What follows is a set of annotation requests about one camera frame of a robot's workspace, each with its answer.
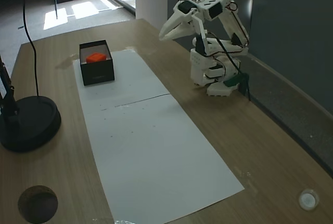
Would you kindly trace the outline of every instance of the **black box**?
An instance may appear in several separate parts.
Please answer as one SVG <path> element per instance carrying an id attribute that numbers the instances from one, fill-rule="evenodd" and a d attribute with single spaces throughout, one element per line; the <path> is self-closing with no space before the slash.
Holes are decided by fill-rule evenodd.
<path id="1" fill-rule="evenodd" d="M 105 54 L 107 59 L 87 63 L 86 58 L 95 53 Z M 96 41 L 80 45 L 80 66 L 84 85 L 114 81 L 113 60 L 106 41 Z"/>

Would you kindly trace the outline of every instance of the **black cable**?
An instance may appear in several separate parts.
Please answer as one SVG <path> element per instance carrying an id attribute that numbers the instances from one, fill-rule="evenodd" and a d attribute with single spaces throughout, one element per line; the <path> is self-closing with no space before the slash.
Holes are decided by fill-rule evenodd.
<path id="1" fill-rule="evenodd" d="M 209 34 L 213 35 L 214 38 L 216 39 L 216 41 L 218 42 L 218 44 L 222 47 L 222 49 L 224 50 L 225 54 L 227 55 L 228 59 L 230 60 L 230 62 L 233 64 L 233 66 L 236 68 L 236 70 L 238 71 L 239 74 L 243 74 L 242 71 L 240 70 L 240 68 L 235 64 L 235 62 L 233 61 L 232 57 L 230 56 L 229 52 L 227 51 L 227 49 L 225 48 L 225 46 L 223 45 L 223 43 L 220 41 L 220 39 L 214 34 L 209 32 Z M 247 91 L 248 91 L 248 99 L 249 101 L 251 101 L 251 94 L 250 94 L 250 85 L 249 85 L 249 80 L 246 81 L 246 87 L 247 87 Z"/>
<path id="2" fill-rule="evenodd" d="M 36 93 L 37 96 L 40 95 L 39 89 L 38 89 L 38 81 L 37 81 L 37 52 L 36 52 L 36 48 L 30 38 L 29 32 L 28 32 L 28 28 L 27 28 L 27 21 L 25 19 L 25 0 L 23 0 L 23 25 L 24 25 L 24 30 L 25 30 L 25 34 L 28 37 L 28 40 L 32 46 L 33 52 L 34 52 L 34 68 L 35 68 L 35 83 L 36 83 Z"/>

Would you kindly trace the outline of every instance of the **white button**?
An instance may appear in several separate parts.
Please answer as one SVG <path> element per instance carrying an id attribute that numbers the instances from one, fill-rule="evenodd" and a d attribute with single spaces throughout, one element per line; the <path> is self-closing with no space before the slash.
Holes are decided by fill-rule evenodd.
<path id="1" fill-rule="evenodd" d="M 299 198 L 302 209 L 310 211 L 316 208 L 319 203 L 319 197 L 313 190 L 304 190 Z"/>

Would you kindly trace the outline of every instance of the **sunlight on floor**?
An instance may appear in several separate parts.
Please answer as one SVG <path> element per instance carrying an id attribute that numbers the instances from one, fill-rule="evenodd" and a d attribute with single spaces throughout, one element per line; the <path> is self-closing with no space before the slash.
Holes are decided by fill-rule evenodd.
<path id="1" fill-rule="evenodd" d="M 76 19 L 82 19 L 85 17 L 93 16 L 99 14 L 99 12 L 106 10 L 115 10 L 121 8 L 119 6 L 114 5 L 109 0 L 100 0 L 104 3 L 108 8 L 98 10 L 92 2 L 84 2 L 75 4 L 72 6 L 73 15 L 68 15 L 65 8 L 58 9 L 58 19 L 56 17 L 56 12 L 51 11 L 45 14 L 45 22 L 44 22 L 44 30 L 57 27 L 62 24 L 68 23 L 68 18 L 75 16 Z"/>
<path id="2" fill-rule="evenodd" d="M 112 4 L 109 0 L 100 0 L 100 1 L 103 2 L 111 10 L 115 10 L 115 9 L 119 8 L 119 7 L 115 6 L 114 4 Z"/>
<path id="3" fill-rule="evenodd" d="M 47 12 L 45 14 L 44 30 L 66 24 L 67 22 L 68 18 L 65 8 L 58 9 L 58 19 L 55 11 Z"/>
<path id="4" fill-rule="evenodd" d="M 82 19 L 99 14 L 99 11 L 91 2 L 84 2 L 72 6 L 76 19 Z"/>

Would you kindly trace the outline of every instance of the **paper sheet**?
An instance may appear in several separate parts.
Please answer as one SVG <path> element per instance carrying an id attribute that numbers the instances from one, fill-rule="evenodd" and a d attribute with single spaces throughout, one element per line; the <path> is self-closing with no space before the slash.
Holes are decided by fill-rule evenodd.
<path id="1" fill-rule="evenodd" d="M 74 70 L 114 219 L 162 224 L 243 190 L 141 57 L 133 51 L 112 56 L 114 82 L 84 87 L 78 60 Z"/>

